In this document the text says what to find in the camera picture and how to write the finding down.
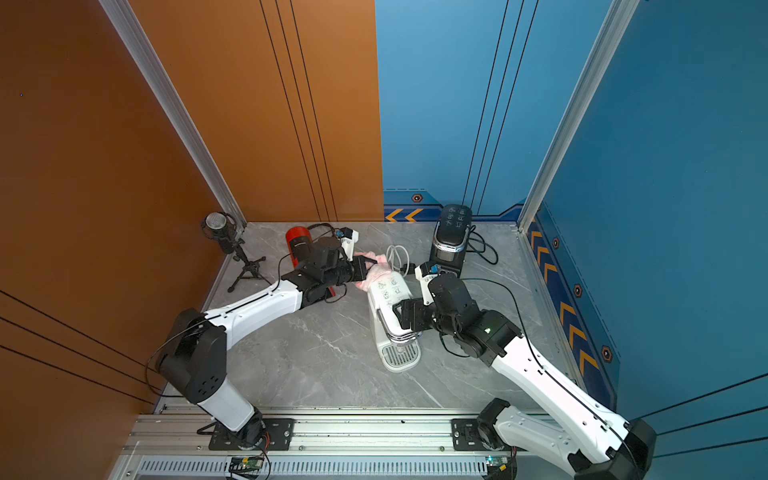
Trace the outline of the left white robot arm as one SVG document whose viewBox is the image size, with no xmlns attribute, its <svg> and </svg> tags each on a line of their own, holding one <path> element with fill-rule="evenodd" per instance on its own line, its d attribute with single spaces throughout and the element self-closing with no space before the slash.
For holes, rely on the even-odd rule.
<svg viewBox="0 0 768 480">
<path fill-rule="evenodd" d="M 182 311 L 152 358 L 156 371 L 189 403 L 204 410 L 241 449 L 266 446 L 262 413 L 228 377 L 229 351 L 241 340 L 284 316 L 328 303 L 339 287 L 364 280 L 374 261 L 356 256 L 359 233 L 335 229 L 309 240 L 289 231 L 293 270 L 262 291 L 223 307 Z"/>
</svg>

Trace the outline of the pink towel cloth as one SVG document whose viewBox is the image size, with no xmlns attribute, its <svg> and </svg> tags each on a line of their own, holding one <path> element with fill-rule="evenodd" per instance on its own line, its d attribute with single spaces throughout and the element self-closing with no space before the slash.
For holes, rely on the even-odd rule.
<svg viewBox="0 0 768 480">
<path fill-rule="evenodd" d="M 387 257 L 383 254 L 376 254 L 370 251 L 356 252 L 355 256 L 366 258 L 366 261 L 364 261 L 366 267 L 365 278 L 355 283 L 355 286 L 361 291 L 368 292 L 373 283 L 392 272 Z"/>
</svg>

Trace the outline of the white coffee machine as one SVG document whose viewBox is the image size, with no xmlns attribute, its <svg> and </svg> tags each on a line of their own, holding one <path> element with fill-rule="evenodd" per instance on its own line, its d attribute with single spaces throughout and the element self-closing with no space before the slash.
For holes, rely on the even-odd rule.
<svg viewBox="0 0 768 480">
<path fill-rule="evenodd" d="M 418 334 L 402 327 L 396 306 L 412 294 L 398 272 L 374 280 L 367 292 L 376 351 L 383 366 L 392 373 L 414 368 L 421 358 Z"/>
</svg>

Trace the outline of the red Nespresso coffee machine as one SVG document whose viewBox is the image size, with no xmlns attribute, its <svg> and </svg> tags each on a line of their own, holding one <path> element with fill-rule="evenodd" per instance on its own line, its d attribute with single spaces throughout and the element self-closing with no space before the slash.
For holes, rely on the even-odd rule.
<svg viewBox="0 0 768 480">
<path fill-rule="evenodd" d="M 285 239 L 294 268 L 302 263 L 320 267 L 325 265 L 327 254 L 318 241 L 313 239 L 308 228 L 295 226 L 286 232 Z"/>
</svg>

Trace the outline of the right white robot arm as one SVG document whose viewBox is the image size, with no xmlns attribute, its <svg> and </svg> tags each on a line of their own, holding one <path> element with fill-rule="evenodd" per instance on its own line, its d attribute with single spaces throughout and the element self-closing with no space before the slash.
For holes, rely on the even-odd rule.
<svg viewBox="0 0 768 480">
<path fill-rule="evenodd" d="M 532 453 L 575 479 L 642 479 L 651 468 L 657 434 L 643 420 L 628 421 L 571 381 L 530 342 L 522 324 L 482 309 L 452 274 L 425 285 L 428 299 L 388 293 L 374 317 L 396 333 L 434 330 L 464 354 L 522 389 L 549 415 L 541 421 L 494 399 L 477 416 L 486 447 Z"/>
</svg>

